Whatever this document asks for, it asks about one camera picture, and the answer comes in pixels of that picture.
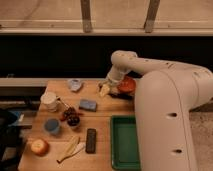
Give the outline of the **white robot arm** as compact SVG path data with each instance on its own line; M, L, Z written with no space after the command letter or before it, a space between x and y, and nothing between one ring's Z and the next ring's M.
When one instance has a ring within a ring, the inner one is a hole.
M141 75L134 96L141 170L198 171L189 111L213 99L213 72L123 50L112 53L111 63L110 86L131 71Z

